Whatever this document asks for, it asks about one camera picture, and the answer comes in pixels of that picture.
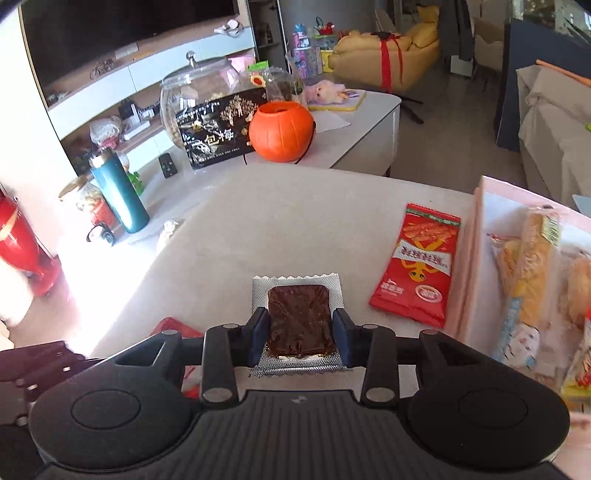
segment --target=remote control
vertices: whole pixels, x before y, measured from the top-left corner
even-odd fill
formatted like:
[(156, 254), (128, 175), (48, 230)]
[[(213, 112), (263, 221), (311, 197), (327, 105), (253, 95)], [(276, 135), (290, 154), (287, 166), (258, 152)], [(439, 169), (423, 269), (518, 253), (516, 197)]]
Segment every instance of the remote control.
[(160, 155), (158, 161), (160, 162), (160, 168), (162, 169), (162, 173), (165, 179), (169, 179), (170, 177), (178, 173), (177, 167), (174, 164), (173, 159), (170, 158), (169, 153)]

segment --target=white countertop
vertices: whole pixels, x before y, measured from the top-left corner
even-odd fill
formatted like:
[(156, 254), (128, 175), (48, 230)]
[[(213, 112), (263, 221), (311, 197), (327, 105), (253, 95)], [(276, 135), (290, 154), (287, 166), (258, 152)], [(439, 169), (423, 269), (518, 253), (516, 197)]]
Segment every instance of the white countertop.
[[(398, 97), (368, 92), (356, 112), (339, 113), (351, 125), (317, 134), (298, 166), (330, 168), (399, 104)], [(176, 175), (165, 179), (157, 159), (140, 170), (145, 185), (141, 199), (150, 214), (150, 223), (143, 230), (133, 235), (116, 230), (117, 243), (112, 248), (88, 244), (87, 232), (73, 225), (60, 240), (58, 254), (83, 326), (64, 334), (76, 351), (88, 354), (101, 332), (115, 321), (156, 258), (156, 244), (164, 222), (182, 222), (195, 214), (230, 173), (249, 168), (240, 156), (192, 170), (184, 150), (173, 147), (168, 152), (177, 166)], [(256, 154), (246, 157), (252, 163), (269, 164)], [(103, 305), (108, 307), (103, 310), (99, 307)]]
[[(237, 169), (173, 236), (117, 321), (96, 331), (104, 336), (93, 355), (107, 356), (140, 341), (167, 316), (202, 332), (221, 323), (244, 324), (252, 311), (256, 275), (338, 273), (345, 308), (354, 322), (417, 336), (425, 325), (368, 304), (392, 255), (408, 202), (466, 219), (473, 197), (301, 165)], [(246, 388), (286, 387), (358, 392), (362, 371), (280, 377), (283, 380), (248, 378), (246, 369), (236, 374), (242, 393)], [(401, 368), (401, 394), (410, 395), (416, 388), (413, 369)]]

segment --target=silver foil wrapper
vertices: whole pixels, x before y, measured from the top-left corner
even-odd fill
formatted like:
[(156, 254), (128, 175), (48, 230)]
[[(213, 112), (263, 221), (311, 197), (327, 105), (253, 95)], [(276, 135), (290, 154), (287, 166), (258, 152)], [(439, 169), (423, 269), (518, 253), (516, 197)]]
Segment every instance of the silver foil wrapper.
[[(329, 306), (332, 314), (335, 309), (344, 308), (343, 292), (340, 289), (339, 275), (313, 275), (311, 277), (254, 277), (252, 279), (252, 311), (258, 307), (269, 308), (269, 290), (285, 285), (324, 285), (329, 291)], [(253, 377), (268, 377), (286, 374), (316, 374), (346, 370), (339, 352), (330, 355), (310, 355), (302, 358), (269, 355), (265, 344), (261, 359), (252, 368)]]

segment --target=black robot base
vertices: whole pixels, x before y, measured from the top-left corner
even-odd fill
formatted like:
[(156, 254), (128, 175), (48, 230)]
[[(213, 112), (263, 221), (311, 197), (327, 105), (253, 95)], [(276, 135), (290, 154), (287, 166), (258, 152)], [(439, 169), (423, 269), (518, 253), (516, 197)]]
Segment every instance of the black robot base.
[[(204, 339), (159, 333), (43, 393), (30, 433), (40, 480), (531, 479), (566, 477), (548, 458), (569, 412), (555, 393), (435, 330), (397, 338), (333, 315), (351, 391), (248, 391), (234, 367), (258, 362), (269, 315), (221, 325)], [(202, 365), (202, 397), (180, 391)], [(419, 391), (400, 398), (398, 366)]]

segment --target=thermos lid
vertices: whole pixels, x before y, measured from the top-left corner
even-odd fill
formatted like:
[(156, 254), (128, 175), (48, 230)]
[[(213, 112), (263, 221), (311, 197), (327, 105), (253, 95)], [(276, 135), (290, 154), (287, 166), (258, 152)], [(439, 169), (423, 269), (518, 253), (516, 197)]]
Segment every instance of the thermos lid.
[(88, 163), (90, 164), (91, 168), (99, 168), (113, 156), (115, 156), (115, 152), (111, 147), (103, 147), (90, 156)]

